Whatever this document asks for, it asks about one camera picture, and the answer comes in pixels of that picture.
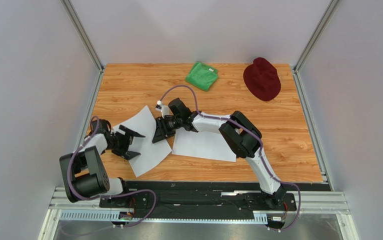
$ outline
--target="red hat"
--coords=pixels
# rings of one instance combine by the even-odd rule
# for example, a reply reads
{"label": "red hat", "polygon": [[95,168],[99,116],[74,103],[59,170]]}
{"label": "red hat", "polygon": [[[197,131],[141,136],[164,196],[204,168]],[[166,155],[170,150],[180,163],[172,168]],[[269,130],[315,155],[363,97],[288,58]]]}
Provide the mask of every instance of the red hat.
{"label": "red hat", "polygon": [[274,99],[281,89],[277,69],[262,57],[255,58],[253,64],[246,67],[243,80],[249,91],[263,101]]}

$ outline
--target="white paper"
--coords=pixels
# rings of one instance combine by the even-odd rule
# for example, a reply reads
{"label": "white paper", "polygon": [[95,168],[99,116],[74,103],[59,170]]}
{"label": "white paper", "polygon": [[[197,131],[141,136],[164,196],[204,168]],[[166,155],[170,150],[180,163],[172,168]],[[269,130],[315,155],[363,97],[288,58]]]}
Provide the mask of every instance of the white paper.
{"label": "white paper", "polygon": [[236,154],[221,134],[192,132],[180,128],[175,133],[172,154],[202,159],[236,162]]}
{"label": "white paper", "polygon": [[156,131],[156,122],[147,105],[135,116],[116,125],[113,129],[120,132],[119,125],[124,125],[145,136],[134,137],[132,144],[128,148],[129,151],[141,154],[129,160],[136,177],[156,167],[170,154],[171,147],[166,140],[152,143]]}

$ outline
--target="green cloth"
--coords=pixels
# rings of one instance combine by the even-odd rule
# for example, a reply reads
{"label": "green cloth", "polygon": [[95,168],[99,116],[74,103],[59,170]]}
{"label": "green cloth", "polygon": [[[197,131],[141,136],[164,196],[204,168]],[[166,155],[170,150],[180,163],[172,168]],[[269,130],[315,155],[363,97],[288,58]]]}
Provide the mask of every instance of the green cloth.
{"label": "green cloth", "polygon": [[217,69],[197,61],[185,80],[203,91],[208,91],[209,87],[217,80],[217,73]]}

